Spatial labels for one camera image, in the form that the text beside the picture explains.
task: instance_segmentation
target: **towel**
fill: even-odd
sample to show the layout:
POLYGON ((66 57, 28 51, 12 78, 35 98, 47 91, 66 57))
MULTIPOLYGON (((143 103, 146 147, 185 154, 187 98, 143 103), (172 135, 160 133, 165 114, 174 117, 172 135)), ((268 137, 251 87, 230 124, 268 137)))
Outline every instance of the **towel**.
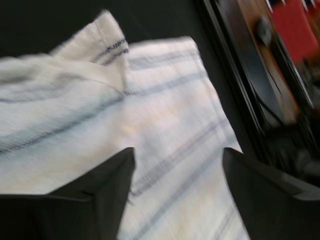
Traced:
POLYGON ((190 37, 128 46, 104 11, 48 55, 2 59, 0 86, 0 193, 49 193, 134 147, 118 240, 248 239, 222 169, 241 149, 190 37))

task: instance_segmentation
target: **striped towel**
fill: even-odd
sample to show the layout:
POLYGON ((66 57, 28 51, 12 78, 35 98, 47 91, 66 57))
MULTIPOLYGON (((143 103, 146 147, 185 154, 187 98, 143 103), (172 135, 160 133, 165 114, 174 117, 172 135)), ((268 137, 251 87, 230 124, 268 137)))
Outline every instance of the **striped towel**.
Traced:
POLYGON ((240 150, 189 37, 128 44, 112 15, 50 55, 0 61, 0 193, 45 194, 126 147, 119 240, 242 240, 222 169, 240 150))

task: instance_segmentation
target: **blue stripe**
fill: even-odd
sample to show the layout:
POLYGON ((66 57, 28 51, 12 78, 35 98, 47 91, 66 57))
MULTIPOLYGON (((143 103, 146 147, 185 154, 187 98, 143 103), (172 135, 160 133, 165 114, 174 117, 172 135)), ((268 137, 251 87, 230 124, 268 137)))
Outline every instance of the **blue stripe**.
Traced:
POLYGON ((222 122, 210 123, 197 134, 188 139, 182 146, 174 151, 170 156, 167 156, 163 161, 154 166, 148 173, 136 181, 135 185, 141 185, 135 192, 131 192, 131 196, 138 197, 145 191, 150 189, 172 169, 174 169, 179 163, 181 163, 187 156, 192 154, 198 149, 208 138, 213 137, 212 132, 217 128, 228 124, 228 120, 225 119, 222 122))
POLYGON ((97 56, 93 57, 90 62, 96 63, 100 58, 102 58, 104 55, 107 55, 111 50, 114 50, 118 47, 120 47, 122 44, 126 43, 126 39, 123 38, 119 41, 117 41, 115 44, 108 46, 103 52, 99 53, 97 56))
POLYGON ((226 230, 230 227, 230 222, 234 219, 235 216, 236 210, 233 206, 221 221, 221 224, 219 225, 217 232, 215 233, 212 240, 219 240, 226 233, 226 230))
POLYGON ((58 76, 51 84, 33 84, 28 88, 11 93, 7 97, 1 97, 0 103, 24 104, 29 102, 55 99, 63 96, 72 89, 75 81, 86 81, 78 75, 63 74, 58 76))
POLYGON ((123 100, 122 96, 118 96, 115 98, 109 98, 106 101, 100 102, 98 107, 96 107, 95 109, 92 109, 91 111, 89 111, 87 113, 83 113, 82 109, 80 109, 78 111, 80 113, 82 112, 82 115, 80 118, 70 120, 66 124, 64 124, 62 127, 58 127, 58 128, 53 129, 51 131, 39 132, 38 135, 36 135, 34 137, 30 137, 27 140, 25 140, 22 137, 22 135, 32 136, 30 133, 28 133, 28 131, 34 131, 33 129, 40 129, 41 130, 46 126, 49 126, 50 124, 48 124, 46 122, 40 126, 35 126, 33 128, 28 129, 27 132, 25 132, 23 134, 18 132, 15 135, 5 136, 5 137, 3 137, 3 139, 0 140, 0 143, 2 142, 2 144, 0 144, 0 155, 24 149, 26 147, 32 146, 36 143, 39 143, 40 141, 42 141, 44 139, 47 139, 47 138, 53 137, 57 134, 61 134, 65 131, 68 131, 75 126, 82 124, 83 122, 94 118, 97 114, 99 114, 102 111, 106 110, 107 108, 121 102, 122 100, 123 100))
MULTIPOLYGON (((223 148, 227 143, 227 141, 224 142, 221 145, 221 148, 223 148)), ((151 218, 138 230, 138 232, 133 236, 132 240, 139 240, 142 238, 159 221, 165 212, 189 190, 192 184, 213 164, 217 158, 217 155, 221 153, 221 148, 215 149, 211 153, 207 160, 190 175, 190 177, 177 189, 177 191, 167 201, 165 201, 164 204, 151 216, 151 218)))
POLYGON ((121 52, 118 52, 118 53, 112 55, 112 57, 111 57, 110 59, 106 60, 106 61, 105 61, 104 63, 102 63, 101 65, 102 65, 102 66, 108 66, 108 65, 112 64, 112 63, 116 60, 117 57, 121 56, 122 54, 126 54, 126 53, 128 53, 128 52, 129 52, 129 50, 126 48, 125 50, 123 50, 123 51, 121 51, 121 52))
POLYGON ((206 72, 205 71, 200 71, 200 72, 196 72, 196 73, 190 73, 188 75, 183 75, 183 76, 179 76, 175 79, 169 80, 165 83, 161 83, 152 87, 149 87, 145 90, 140 90, 140 91, 129 91, 129 92, 125 92, 125 94, 127 96, 147 96, 150 94, 156 94, 156 93, 160 93, 163 92, 165 90, 168 89, 172 89, 174 87, 180 86, 182 84, 186 84, 195 80, 200 80, 205 78, 206 72))
POLYGON ((155 68, 172 63, 184 62, 190 60, 189 58, 199 57, 196 49, 170 52, 167 54, 156 56, 143 56, 137 58, 129 58, 129 68, 131 70, 142 70, 148 68, 155 68))

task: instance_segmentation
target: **dish towel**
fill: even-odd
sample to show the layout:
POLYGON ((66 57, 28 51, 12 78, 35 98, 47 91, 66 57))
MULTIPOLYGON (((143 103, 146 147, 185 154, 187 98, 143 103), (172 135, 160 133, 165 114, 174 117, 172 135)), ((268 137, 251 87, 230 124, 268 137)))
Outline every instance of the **dish towel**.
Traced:
POLYGON ((49 193, 126 147, 119 240, 248 239, 222 169, 240 147, 191 38, 128 47, 104 11, 49 55, 0 61, 0 193, 49 193))

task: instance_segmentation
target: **cloth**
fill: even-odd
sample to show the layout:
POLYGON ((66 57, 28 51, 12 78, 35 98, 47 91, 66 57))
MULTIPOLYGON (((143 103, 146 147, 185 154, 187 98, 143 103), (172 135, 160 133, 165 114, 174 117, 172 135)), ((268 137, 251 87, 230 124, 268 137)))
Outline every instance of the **cloth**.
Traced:
POLYGON ((189 37, 128 47, 105 11, 50 55, 0 62, 0 193, 45 194, 126 147, 119 240, 241 240, 222 169, 240 150, 189 37))

